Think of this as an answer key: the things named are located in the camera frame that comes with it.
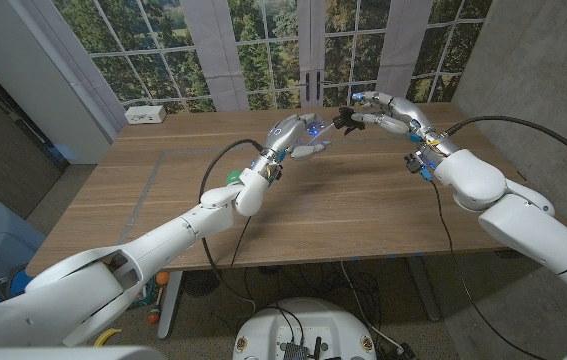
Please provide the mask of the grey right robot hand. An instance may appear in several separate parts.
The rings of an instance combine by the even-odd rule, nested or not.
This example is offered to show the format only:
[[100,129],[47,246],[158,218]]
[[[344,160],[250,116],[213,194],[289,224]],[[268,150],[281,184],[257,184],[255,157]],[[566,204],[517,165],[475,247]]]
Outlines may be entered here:
[[352,119],[365,124],[376,124],[383,130],[405,135],[417,143],[417,156],[423,163],[438,166],[460,148],[449,138],[437,132],[421,109],[409,100],[376,91],[354,93],[354,101],[364,107],[378,109],[376,113],[355,113]]

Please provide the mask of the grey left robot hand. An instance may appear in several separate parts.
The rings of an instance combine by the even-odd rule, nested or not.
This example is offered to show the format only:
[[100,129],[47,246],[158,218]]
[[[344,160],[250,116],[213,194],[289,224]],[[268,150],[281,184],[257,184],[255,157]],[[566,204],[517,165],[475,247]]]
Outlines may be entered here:
[[263,150],[250,166],[269,183],[281,176],[282,161],[308,160],[332,144],[336,128],[315,113],[291,115],[268,133]]

